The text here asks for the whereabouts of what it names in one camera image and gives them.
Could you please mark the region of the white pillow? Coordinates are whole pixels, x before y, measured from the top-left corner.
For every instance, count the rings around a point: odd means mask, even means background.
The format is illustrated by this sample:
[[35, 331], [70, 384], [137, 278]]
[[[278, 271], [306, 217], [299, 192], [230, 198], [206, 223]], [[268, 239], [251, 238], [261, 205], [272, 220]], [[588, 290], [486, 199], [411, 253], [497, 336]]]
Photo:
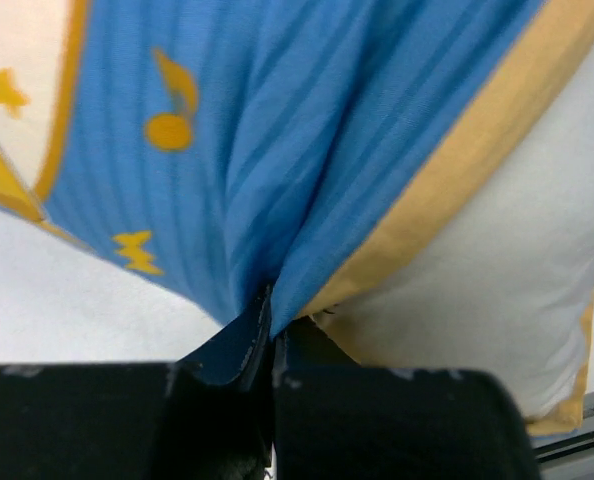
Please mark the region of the white pillow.
[[316, 316], [371, 366], [484, 370], [522, 415], [568, 399], [594, 296], [594, 46], [478, 193], [405, 268]]

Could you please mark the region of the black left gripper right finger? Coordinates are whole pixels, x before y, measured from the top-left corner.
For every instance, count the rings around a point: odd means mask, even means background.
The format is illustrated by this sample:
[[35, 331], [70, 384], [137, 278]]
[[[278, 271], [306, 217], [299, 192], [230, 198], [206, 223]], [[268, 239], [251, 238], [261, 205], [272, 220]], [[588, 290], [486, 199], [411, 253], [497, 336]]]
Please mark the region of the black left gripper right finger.
[[359, 368], [310, 317], [291, 322], [274, 340], [273, 372], [305, 368]]

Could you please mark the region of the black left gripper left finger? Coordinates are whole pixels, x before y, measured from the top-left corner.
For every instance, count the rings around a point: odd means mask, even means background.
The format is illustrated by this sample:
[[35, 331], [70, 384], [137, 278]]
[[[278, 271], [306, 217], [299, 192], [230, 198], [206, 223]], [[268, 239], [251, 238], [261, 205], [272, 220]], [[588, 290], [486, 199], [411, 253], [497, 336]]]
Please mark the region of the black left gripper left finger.
[[270, 285], [244, 311], [179, 361], [181, 372], [199, 385], [248, 391], [265, 362], [270, 344]]

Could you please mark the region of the blue Pikachu pillowcase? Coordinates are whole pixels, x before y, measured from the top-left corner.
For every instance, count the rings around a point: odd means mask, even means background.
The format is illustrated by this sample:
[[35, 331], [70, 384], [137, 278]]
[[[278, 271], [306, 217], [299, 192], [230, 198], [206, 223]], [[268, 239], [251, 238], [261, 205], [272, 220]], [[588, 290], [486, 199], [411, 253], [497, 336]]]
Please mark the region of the blue Pikachu pillowcase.
[[[271, 331], [407, 267], [594, 46], [594, 1], [0, 1], [0, 209]], [[530, 434], [583, 418], [571, 396]]]

